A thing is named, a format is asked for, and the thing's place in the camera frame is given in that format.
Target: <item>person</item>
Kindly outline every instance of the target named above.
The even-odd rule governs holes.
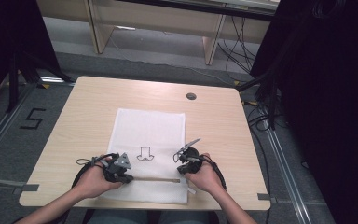
[[[206,158],[210,158],[208,153],[205,153]],[[234,201],[234,199],[223,188],[221,181],[213,170],[212,165],[204,161],[200,170],[195,174],[187,173],[185,178],[191,181],[198,189],[204,190],[212,195],[214,199],[219,203],[223,212],[226,214],[228,221],[232,224],[247,224],[256,223],[242,208]],[[44,207],[39,208],[27,217],[17,221],[17,224],[21,223],[48,223],[57,217],[60,217],[65,211],[70,209],[76,203],[87,199],[95,198],[102,193],[110,189],[120,188],[122,183],[111,183],[104,179],[103,171],[98,166],[93,166],[85,172],[77,182],[77,184],[61,197],[48,203]]]

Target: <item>desk leg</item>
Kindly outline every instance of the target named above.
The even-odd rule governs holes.
[[[205,51],[205,63],[211,65],[213,62],[214,53],[216,52],[217,40],[219,39],[220,32],[222,31],[223,24],[225,23],[225,15],[220,15],[217,19],[216,27],[213,31],[214,36],[202,38],[204,51]]]
[[[104,48],[109,43],[110,35],[115,26],[103,24],[98,13],[98,6],[93,0],[84,0],[89,16],[89,27],[91,29],[92,42],[94,43],[95,53],[102,54]]]

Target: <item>light wood tabletop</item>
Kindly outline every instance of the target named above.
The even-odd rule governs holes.
[[[188,93],[197,98],[188,100]],[[201,138],[200,153],[218,164],[228,193],[244,210],[268,210],[269,201],[241,99],[234,89],[102,77],[80,77],[27,182],[37,191],[24,191],[20,203],[43,206],[71,188],[80,158],[106,153],[119,108],[186,114],[186,142]],[[136,203],[104,198],[76,206],[124,209],[220,210],[208,193],[197,189],[187,204]]]

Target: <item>white cloth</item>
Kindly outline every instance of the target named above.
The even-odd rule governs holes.
[[[142,178],[179,179],[139,181],[109,190],[105,198],[149,203],[187,203],[186,180],[179,174],[173,154],[185,144],[185,114],[122,109],[117,111],[108,153],[127,153],[126,174]]]

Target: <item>gray carpet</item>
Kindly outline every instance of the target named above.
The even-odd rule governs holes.
[[[124,60],[94,58],[90,56],[57,53],[62,70],[71,77],[80,75],[97,77],[119,77],[127,79],[152,80],[162,82],[174,82],[185,84],[197,84],[206,86],[230,87],[233,79],[228,77],[225,71],[198,70],[208,77],[189,69],[175,68],[165,65],[152,65],[146,63],[132,63]],[[44,71],[42,76],[51,76]],[[237,79],[246,80],[242,74],[231,74]],[[26,182],[33,171],[34,165],[48,140],[48,136],[62,111],[64,103],[72,87],[51,85],[48,89],[36,88],[26,99],[18,116],[14,119],[4,138],[0,142],[0,179],[16,182]],[[241,93],[241,99],[253,101],[257,87]],[[0,90],[0,118],[2,118],[7,106],[7,86]],[[42,119],[37,129],[23,129],[21,126],[35,126],[35,121],[26,120],[33,108],[42,108],[46,111],[35,111],[34,117]],[[254,109],[253,106],[244,107],[246,115]],[[256,112],[250,119],[259,116]],[[306,201],[312,223],[334,223],[327,206],[324,203],[318,187],[311,173],[301,165],[302,156],[296,140],[290,133],[290,129],[284,117],[278,117],[276,122],[277,135],[280,138],[290,168],[294,174],[300,192]],[[252,211],[251,216],[257,223],[298,223],[296,212],[291,204],[289,194],[282,179],[274,153],[271,150],[268,137],[265,132],[255,129],[264,149],[268,170],[264,161],[261,146],[258,145],[256,136],[253,136],[260,167],[267,183],[269,173],[270,194],[276,199],[269,212]],[[0,187],[0,223],[10,223],[18,217],[26,216],[34,208],[22,207],[18,203],[20,195],[13,194],[14,188]],[[67,223],[79,223],[84,216],[85,209],[73,209]]]

